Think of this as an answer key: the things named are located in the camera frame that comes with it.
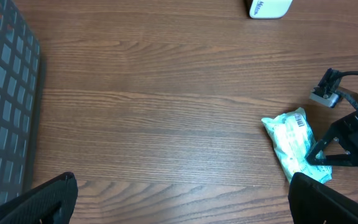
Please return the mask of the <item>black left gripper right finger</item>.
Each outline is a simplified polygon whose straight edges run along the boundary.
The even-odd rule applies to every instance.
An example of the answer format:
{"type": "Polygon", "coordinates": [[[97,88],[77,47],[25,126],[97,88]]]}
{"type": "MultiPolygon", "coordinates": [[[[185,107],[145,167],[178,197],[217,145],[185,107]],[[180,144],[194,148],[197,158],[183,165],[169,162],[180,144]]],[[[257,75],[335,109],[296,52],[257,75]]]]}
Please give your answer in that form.
{"type": "Polygon", "coordinates": [[[288,201],[294,223],[358,224],[358,203],[297,172],[293,175],[288,201]]]}

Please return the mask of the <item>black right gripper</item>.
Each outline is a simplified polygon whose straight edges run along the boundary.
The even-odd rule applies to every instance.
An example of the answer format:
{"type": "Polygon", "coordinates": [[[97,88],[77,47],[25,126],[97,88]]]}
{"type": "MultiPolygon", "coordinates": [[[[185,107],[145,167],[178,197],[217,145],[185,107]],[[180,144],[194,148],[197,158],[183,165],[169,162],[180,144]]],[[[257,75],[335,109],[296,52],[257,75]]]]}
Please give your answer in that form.
{"type": "Polygon", "coordinates": [[[311,148],[306,160],[314,166],[358,167],[358,113],[353,112],[330,125],[323,137],[311,148]],[[348,154],[324,153],[335,139],[348,154]]]}

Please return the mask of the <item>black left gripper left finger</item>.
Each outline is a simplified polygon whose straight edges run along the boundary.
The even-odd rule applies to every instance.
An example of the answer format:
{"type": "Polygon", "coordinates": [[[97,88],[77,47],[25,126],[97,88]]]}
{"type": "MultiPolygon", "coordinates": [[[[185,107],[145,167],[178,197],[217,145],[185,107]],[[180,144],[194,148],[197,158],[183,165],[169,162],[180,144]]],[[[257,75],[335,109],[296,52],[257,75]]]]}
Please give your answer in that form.
{"type": "Polygon", "coordinates": [[[0,205],[0,223],[69,223],[77,197],[74,173],[64,172],[0,205]]]}

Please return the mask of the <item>light blue wipes packet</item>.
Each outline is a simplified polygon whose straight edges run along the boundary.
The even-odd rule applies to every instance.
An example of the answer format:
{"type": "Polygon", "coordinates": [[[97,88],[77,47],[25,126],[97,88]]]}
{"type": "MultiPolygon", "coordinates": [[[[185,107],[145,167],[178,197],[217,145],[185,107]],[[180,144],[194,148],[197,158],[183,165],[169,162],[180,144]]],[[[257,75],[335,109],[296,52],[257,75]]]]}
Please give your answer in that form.
{"type": "Polygon", "coordinates": [[[331,166],[314,166],[306,160],[316,141],[303,108],[275,118],[262,118],[261,122],[272,140],[273,150],[288,181],[297,172],[322,184],[332,179],[331,166]]]}

